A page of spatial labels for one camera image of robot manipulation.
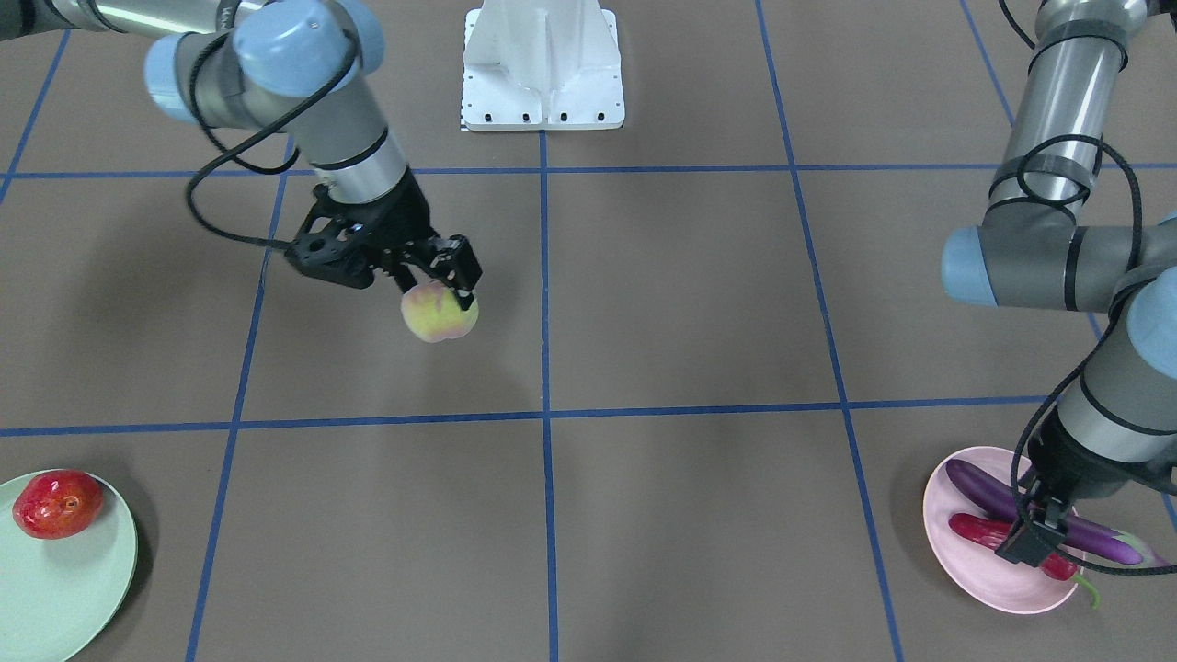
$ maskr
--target floor tile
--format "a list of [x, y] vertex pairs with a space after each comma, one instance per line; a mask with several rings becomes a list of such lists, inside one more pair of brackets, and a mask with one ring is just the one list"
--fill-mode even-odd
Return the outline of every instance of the floor tile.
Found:
[[[468, 336], [428, 345], [380, 277], [366, 290], [306, 278], [273, 259], [250, 372], [247, 418], [318, 418], [540, 408], [538, 177], [419, 178], [434, 227], [470, 237], [485, 272]], [[311, 178], [291, 178], [279, 236], [310, 206]]]
[[1095, 345], [1086, 316], [950, 299], [944, 241], [984, 214], [988, 171], [805, 172], [851, 400], [1045, 395]]
[[764, 14], [797, 163], [1000, 158], [1009, 124], [956, 2], [772, 2]]
[[537, 422], [241, 432], [197, 658], [544, 660], [543, 497]]
[[528, 132], [461, 131], [461, 57], [474, 0], [372, 2], [387, 41], [368, 84], [413, 167], [538, 167]]
[[5, 112], [0, 113], [0, 164], [5, 170], [16, 154], [16, 146], [60, 42], [60, 33], [45, 33], [0, 45], [0, 81], [4, 81], [5, 104]]
[[839, 413], [556, 421], [552, 457], [560, 660], [889, 658]]
[[553, 176], [557, 409], [837, 399], [785, 173]]
[[[207, 187], [208, 218], [265, 231], [273, 181]], [[200, 230], [181, 190], [169, 178], [12, 185], [0, 244], [0, 425], [232, 417], [262, 253]]]
[[62, 466], [89, 471], [119, 490], [135, 521], [139, 558], [127, 596], [73, 662], [184, 658], [225, 438], [210, 431], [0, 439], [0, 482]]
[[[942, 660], [951, 651], [953, 660], [985, 662], [1008, 650], [1028, 658], [1169, 660], [1169, 625], [1177, 609], [1169, 578], [1089, 572], [1103, 596], [1097, 611], [1080, 589], [1053, 611], [1017, 616], [973, 600], [936, 561], [920, 515], [932, 470], [963, 448], [1012, 449], [1032, 413], [1031, 406], [853, 413], [905, 658]], [[1177, 555], [1172, 522], [1156, 492], [1129, 485], [1108, 499], [1080, 501], [1077, 508], [1084, 517], [1132, 531], [1163, 554]], [[1142, 609], [1145, 604], [1150, 608]]]
[[[1177, 186], [1173, 170], [1136, 170], [1141, 185], [1141, 203], [1145, 227], [1156, 225], [1177, 211]], [[1079, 214], [1079, 225], [1132, 225], [1131, 193], [1124, 174], [1118, 168], [1099, 173], [1091, 197]]]
[[603, 6], [617, 15], [625, 126], [551, 132], [551, 165], [787, 163], [752, 2]]
[[[72, 32], [20, 172], [195, 171], [215, 158], [199, 128], [167, 117], [147, 94], [142, 68], [152, 44], [133, 34]], [[250, 135], [218, 134], [226, 145]], [[277, 165], [285, 145], [271, 138], [247, 158]]]

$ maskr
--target brown floor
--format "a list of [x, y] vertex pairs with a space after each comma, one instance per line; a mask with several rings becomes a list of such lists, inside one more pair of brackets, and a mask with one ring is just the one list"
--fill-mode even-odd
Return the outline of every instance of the brown floor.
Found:
[[[1173, 660], [1177, 580], [1012, 616], [924, 535], [929, 472], [1012, 448], [1100, 323], [940, 287], [1030, 57], [995, 2], [607, 2], [626, 125], [547, 135], [458, 131], [471, 0], [371, 5], [370, 82], [486, 271], [458, 342], [192, 223], [214, 152], [145, 93], [148, 40], [0, 44], [0, 482], [87, 469], [142, 530], [77, 660]], [[1148, 223], [1173, 71], [1155, 19], [1105, 133]], [[286, 237], [312, 185], [199, 196]], [[1105, 171], [1084, 221], [1126, 191]], [[1177, 557], [1156, 494], [1082, 508]]]

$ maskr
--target purple eggplant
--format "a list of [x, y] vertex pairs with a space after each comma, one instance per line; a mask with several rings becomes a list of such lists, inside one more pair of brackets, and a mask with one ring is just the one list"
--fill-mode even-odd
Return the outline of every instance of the purple eggplant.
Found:
[[[1013, 522], [1017, 519], [1017, 508], [1010, 486], [990, 476], [979, 466], [963, 459], [950, 459], [945, 463], [949, 481], [960, 494], [969, 497], [990, 516]], [[1110, 529], [1080, 517], [1066, 518], [1066, 541], [1064, 544], [1075, 549], [1090, 551], [1123, 565], [1165, 565], [1163, 558], [1144, 541], [1124, 531]]]

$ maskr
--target red chili pepper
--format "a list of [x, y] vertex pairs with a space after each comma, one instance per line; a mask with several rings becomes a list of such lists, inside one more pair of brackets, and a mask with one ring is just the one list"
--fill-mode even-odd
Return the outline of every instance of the red chili pepper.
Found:
[[[985, 545], [989, 549], [997, 549], [1009, 537], [1011, 524], [997, 519], [983, 519], [967, 512], [957, 512], [949, 518], [949, 528], [966, 541]], [[1079, 567], [1073, 562], [1053, 552], [1046, 557], [1046, 561], [1042, 562], [1039, 568], [1044, 575], [1060, 582], [1070, 580], [1079, 570]]]

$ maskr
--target blue tape line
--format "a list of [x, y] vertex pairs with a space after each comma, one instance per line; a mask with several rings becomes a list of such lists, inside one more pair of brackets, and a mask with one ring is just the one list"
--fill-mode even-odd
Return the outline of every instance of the blue tape line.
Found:
[[993, 396], [976, 398], [917, 398], [905, 400], [847, 400], [780, 404], [730, 404], [693, 406], [633, 406], [614, 409], [563, 409], [543, 411], [491, 411], [484, 413], [418, 413], [405, 416], [357, 416], [346, 418], [257, 419], [233, 423], [211, 421], [197, 423], [145, 423], [134, 425], [64, 425], [48, 428], [0, 428], [4, 437], [61, 437], [69, 435], [134, 435], [152, 432], [193, 432], [238, 430], [290, 430], [313, 428], [352, 428], [365, 425], [430, 425], [437, 423], [493, 423], [499, 421], [543, 421], [577, 418], [629, 418], [643, 416], [704, 416], [740, 413], [789, 413], [798, 411], [838, 411], [858, 409], [917, 409], [935, 406], [999, 406], [1040, 404], [1045, 396]]
[[[294, 151], [292, 138], [286, 140], [286, 158]], [[274, 206], [270, 216], [268, 238], [273, 238], [278, 231], [278, 221], [281, 217], [282, 199], [286, 196], [287, 173], [278, 178], [278, 192], [274, 196]], [[233, 471], [233, 456], [237, 451], [237, 436], [240, 430], [241, 412], [245, 409], [245, 393], [250, 386], [250, 366], [253, 363], [253, 350], [258, 340], [258, 326], [261, 322], [261, 304], [266, 297], [266, 270], [270, 266], [271, 249], [266, 249], [261, 258], [261, 269], [258, 272], [258, 287], [253, 297], [253, 315], [250, 317], [250, 333], [245, 340], [245, 356], [241, 358], [241, 373], [238, 378], [237, 397], [233, 400], [233, 419], [228, 431], [228, 439], [225, 443], [225, 456], [221, 461], [220, 482], [217, 485], [217, 502], [213, 505], [212, 523], [208, 527], [208, 543], [205, 548], [205, 563], [200, 571], [200, 587], [197, 590], [197, 603], [192, 614], [192, 629], [188, 633], [188, 646], [186, 662], [195, 662], [197, 648], [200, 643], [200, 628], [204, 624], [205, 604], [208, 600], [208, 585], [212, 582], [213, 562], [217, 558], [217, 543], [220, 538], [220, 523], [225, 512], [225, 497], [228, 492], [228, 481]]]
[[798, 165], [798, 171], [872, 171], [872, 170], [997, 170], [997, 164], [816, 164]]
[[980, 31], [977, 29], [977, 22], [972, 20], [972, 12], [969, 11], [969, 5], [965, 0], [960, 0], [960, 11], [964, 12], [965, 20], [969, 21], [969, 29], [972, 31], [972, 39], [977, 42], [977, 49], [980, 51], [980, 59], [985, 61], [985, 68], [989, 69], [989, 79], [993, 81], [993, 88], [997, 90], [997, 98], [1002, 101], [1002, 110], [1005, 111], [1005, 119], [1013, 124], [1013, 111], [1010, 110], [1010, 102], [1005, 99], [1005, 91], [1002, 90], [1002, 81], [997, 78], [997, 71], [993, 68], [993, 62], [989, 59], [989, 51], [985, 49], [985, 42], [980, 39]]
[[58, 67], [61, 65], [61, 57], [65, 55], [66, 46], [68, 45], [69, 31], [66, 31], [61, 34], [61, 41], [58, 42], [58, 51], [53, 54], [48, 73], [45, 74], [45, 82], [41, 84], [41, 90], [36, 93], [33, 110], [28, 113], [28, 121], [25, 123], [25, 130], [20, 133], [20, 140], [16, 143], [16, 151], [13, 153], [12, 160], [8, 161], [8, 177], [5, 177], [0, 181], [0, 204], [4, 204], [5, 196], [8, 194], [8, 186], [16, 173], [16, 166], [20, 165], [20, 158], [25, 154], [28, 138], [33, 134], [33, 126], [36, 125], [36, 118], [41, 114], [41, 106], [45, 105], [45, 98], [49, 94], [49, 85], [53, 84], [53, 77], [58, 73]]
[[[1173, 164], [1138, 164], [1136, 170], [1177, 170]], [[1105, 164], [1104, 168], [1113, 170], [1115, 164]], [[614, 173], [674, 173], [674, 172], [870, 172], [870, 171], [969, 171], [997, 170], [997, 164], [809, 164], [809, 165], [685, 165], [685, 166], [567, 166], [548, 167], [552, 174], [614, 174]], [[539, 174], [538, 167], [423, 167], [413, 168], [414, 174]], [[93, 172], [13, 172], [0, 173], [9, 179], [147, 179], [147, 178], [189, 178], [195, 171], [160, 170], [160, 171], [93, 171]], [[291, 177], [314, 177], [312, 170], [291, 170], [285, 174]], [[247, 170], [218, 170], [208, 177], [265, 177]]]
[[1169, 521], [1173, 524], [1173, 531], [1177, 531], [1177, 509], [1173, 508], [1173, 499], [1169, 495], [1161, 495], [1161, 497], [1165, 502], [1165, 510], [1169, 511]]
[[4, 437], [64, 437], [68, 435], [135, 435], [160, 432], [225, 431], [231, 428], [226, 421], [206, 423], [140, 423], [131, 425], [56, 425], [51, 428], [0, 428]]
[[544, 421], [544, 521], [547, 534], [547, 649], [560, 660], [559, 577], [556, 554], [556, 482], [552, 470], [552, 362], [548, 278], [547, 132], [539, 132], [540, 406]]
[[1103, 329], [1099, 326], [1099, 320], [1096, 319], [1096, 313], [1093, 312], [1088, 313], [1088, 324], [1091, 325], [1091, 330], [1096, 335], [1096, 340], [1103, 338]]
[[552, 418], [624, 418], [638, 416], [701, 416], [723, 413], [779, 413], [791, 411], [836, 411], [836, 402], [796, 404], [731, 404], [698, 406], [632, 406], [617, 409], [564, 409], [551, 412]]
[[[19, 172], [13, 179], [164, 179], [191, 178], [197, 171], [158, 170], [158, 171], [93, 171], [93, 172]], [[207, 177], [266, 177], [248, 170], [215, 170]]]
[[859, 400], [849, 402], [846, 408], [856, 409], [918, 409], [931, 406], [998, 406], [1013, 404], [1042, 404], [1046, 396], [1005, 396], [979, 398], [927, 398], [911, 400]]
[[797, 170], [797, 159], [793, 155], [793, 144], [789, 133], [789, 120], [785, 115], [785, 104], [780, 94], [780, 82], [777, 77], [776, 61], [772, 57], [772, 45], [769, 39], [767, 25], [764, 20], [764, 6], [760, 0], [756, 0], [757, 20], [760, 24], [760, 39], [764, 42], [764, 57], [769, 65], [769, 79], [772, 84], [772, 95], [777, 104], [777, 118], [780, 121], [780, 135], [785, 144], [785, 155], [789, 158], [790, 177], [793, 183], [793, 193], [797, 197], [797, 211], [800, 216], [802, 232], [805, 236], [805, 251], [809, 254], [810, 265], [813, 271], [813, 287], [817, 291], [818, 306], [822, 311], [822, 322], [825, 325], [826, 343], [830, 349], [830, 365], [833, 369], [834, 383], [838, 388], [838, 403], [842, 410], [843, 424], [846, 430], [846, 441], [850, 445], [850, 456], [855, 465], [855, 477], [858, 483], [858, 497], [863, 505], [863, 517], [866, 521], [866, 532], [871, 543], [871, 555], [875, 558], [875, 574], [878, 577], [879, 594], [883, 600], [883, 609], [886, 615], [887, 630], [891, 635], [891, 649], [896, 662], [903, 662], [903, 644], [899, 640], [899, 628], [896, 624], [895, 608], [891, 604], [891, 590], [887, 585], [886, 568], [883, 563], [883, 551], [879, 547], [878, 532], [875, 525], [875, 515], [871, 509], [871, 498], [866, 489], [866, 477], [863, 471], [862, 458], [858, 454], [858, 439], [855, 433], [855, 423], [851, 410], [847, 406], [846, 385], [842, 375], [842, 364], [838, 359], [838, 346], [833, 337], [833, 325], [830, 322], [830, 310], [826, 305], [825, 289], [822, 285], [822, 272], [818, 266], [817, 251], [813, 246], [813, 236], [810, 232], [809, 214], [805, 210], [805, 197], [802, 192], [800, 174]]
[[672, 172], [787, 172], [787, 165], [679, 165], [679, 166], [556, 166], [552, 174], [614, 174]]

